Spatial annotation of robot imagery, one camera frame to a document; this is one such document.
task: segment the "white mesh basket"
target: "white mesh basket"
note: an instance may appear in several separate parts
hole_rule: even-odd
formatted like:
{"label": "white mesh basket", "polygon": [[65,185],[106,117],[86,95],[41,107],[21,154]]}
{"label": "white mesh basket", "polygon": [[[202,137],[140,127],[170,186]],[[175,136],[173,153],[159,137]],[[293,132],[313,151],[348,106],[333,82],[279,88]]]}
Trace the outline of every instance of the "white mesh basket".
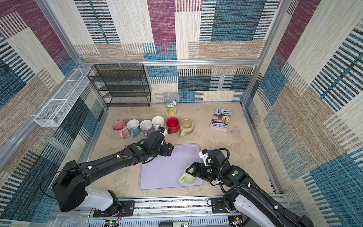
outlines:
{"label": "white mesh basket", "polygon": [[35,118],[35,122],[41,127],[59,127],[69,113],[85,87],[89,79],[87,74],[93,74],[91,68],[78,68],[62,85],[48,104]]}

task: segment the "beige table surface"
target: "beige table surface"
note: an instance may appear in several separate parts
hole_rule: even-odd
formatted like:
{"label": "beige table surface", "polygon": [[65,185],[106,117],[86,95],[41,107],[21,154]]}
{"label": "beige table surface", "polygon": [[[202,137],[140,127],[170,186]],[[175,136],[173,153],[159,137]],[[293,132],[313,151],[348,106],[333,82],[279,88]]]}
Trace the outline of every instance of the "beige table surface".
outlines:
{"label": "beige table surface", "polygon": [[[209,127],[216,108],[232,110],[228,132],[222,132]],[[112,107],[105,126],[91,155],[90,161],[102,158],[122,150],[125,145],[137,142],[144,138],[141,133],[135,138],[120,139],[113,131],[112,124],[116,120],[137,119],[139,122],[162,116],[165,121],[170,117],[165,104],[151,104],[150,107]],[[240,104],[213,103],[213,104],[179,104],[178,112],[173,115],[179,119],[190,119],[194,124],[194,131],[181,138],[180,132],[167,134],[167,143],[186,144],[197,143],[201,149],[227,148],[231,156],[231,165],[238,165],[245,170],[254,181],[267,193],[272,193],[266,170],[253,141],[250,129],[242,112]],[[100,190],[112,190],[118,197],[149,197],[149,196],[181,196],[181,195],[220,195],[218,186],[212,187],[208,182],[202,186],[183,187],[176,189],[161,189],[143,191],[139,188],[141,164],[126,167],[110,173],[90,186]]]}

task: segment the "red wire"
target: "red wire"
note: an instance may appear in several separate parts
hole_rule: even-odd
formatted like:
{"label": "red wire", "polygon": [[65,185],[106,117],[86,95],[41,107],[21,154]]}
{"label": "red wire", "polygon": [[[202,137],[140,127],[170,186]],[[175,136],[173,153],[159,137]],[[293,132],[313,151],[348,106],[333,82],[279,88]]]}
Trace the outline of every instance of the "red wire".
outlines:
{"label": "red wire", "polygon": [[118,222],[119,220],[119,218],[120,218],[120,216],[121,216],[121,214],[122,214],[122,216],[121,216],[121,219],[122,219],[122,217],[123,217],[123,211],[124,211],[124,209],[123,209],[123,207],[121,207],[121,209],[122,209],[122,212],[118,215],[118,218],[116,219],[116,222]]}

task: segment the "pink mug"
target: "pink mug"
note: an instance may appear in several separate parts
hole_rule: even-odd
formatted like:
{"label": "pink mug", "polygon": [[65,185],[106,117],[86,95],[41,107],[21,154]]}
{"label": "pink mug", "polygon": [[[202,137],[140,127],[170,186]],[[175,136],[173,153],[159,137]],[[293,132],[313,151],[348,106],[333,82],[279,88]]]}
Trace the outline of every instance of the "pink mug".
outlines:
{"label": "pink mug", "polygon": [[126,139],[130,136],[130,131],[126,127],[126,122],[124,120],[118,120],[116,121],[112,128],[115,130],[115,132],[118,134],[118,136],[121,139]]}

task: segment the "book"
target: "book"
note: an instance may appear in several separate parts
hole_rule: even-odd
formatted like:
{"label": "book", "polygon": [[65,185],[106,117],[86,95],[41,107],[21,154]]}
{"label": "book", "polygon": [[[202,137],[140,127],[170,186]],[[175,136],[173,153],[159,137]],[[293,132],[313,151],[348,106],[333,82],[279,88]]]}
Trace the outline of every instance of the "book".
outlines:
{"label": "book", "polygon": [[231,118],[231,115],[232,115],[231,110],[217,108],[213,115],[210,127],[220,131],[227,132],[229,119]]}

